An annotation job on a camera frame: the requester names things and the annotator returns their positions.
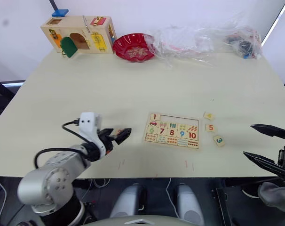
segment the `white wall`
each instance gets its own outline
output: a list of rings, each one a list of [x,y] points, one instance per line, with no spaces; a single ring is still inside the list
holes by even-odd
[[[285,12],[264,44],[263,53],[285,83]]]
[[[265,36],[285,0],[55,0],[68,15],[105,15],[118,36],[168,25],[223,25],[238,18]],[[0,81],[24,80],[52,46],[40,30],[48,0],[0,0]]]

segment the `red marking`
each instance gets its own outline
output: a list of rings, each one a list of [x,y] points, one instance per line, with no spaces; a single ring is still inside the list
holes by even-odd
[[[96,17],[91,21],[90,24],[94,25],[94,21],[95,21],[95,20],[96,20]],[[104,22],[105,22],[105,20],[106,20],[106,18],[103,17],[103,18],[101,18],[96,24],[97,24],[97,25],[103,25]]]

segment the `white table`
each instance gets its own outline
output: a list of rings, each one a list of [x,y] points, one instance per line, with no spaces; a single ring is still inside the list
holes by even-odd
[[[212,65],[158,59],[130,63],[116,55],[51,52],[26,80],[0,116],[0,176],[23,177],[34,169],[36,152],[80,144],[61,129],[81,112],[103,116],[102,128],[132,128],[131,136],[81,178],[272,176],[243,151],[277,160],[285,140],[250,128],[285,129],[285,88],[267,61],[234,54],[213,57]],[[204,111],[226,145],[205,132]],[[200,149],[143,142],[150,112],[200,118]],[[40,157],[40,165],[51,155]]]

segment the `blue object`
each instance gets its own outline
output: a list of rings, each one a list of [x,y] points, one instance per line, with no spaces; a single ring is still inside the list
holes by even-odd
[[[68,13],[68,9],[57,9],[52,16],[53,17],[63,17]]]

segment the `gray fabric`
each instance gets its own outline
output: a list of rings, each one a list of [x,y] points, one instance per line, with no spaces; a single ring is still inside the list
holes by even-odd
[[[264,182],[258,189],[259,198],[270,207],[276,207],[285,212],[285,187]]]

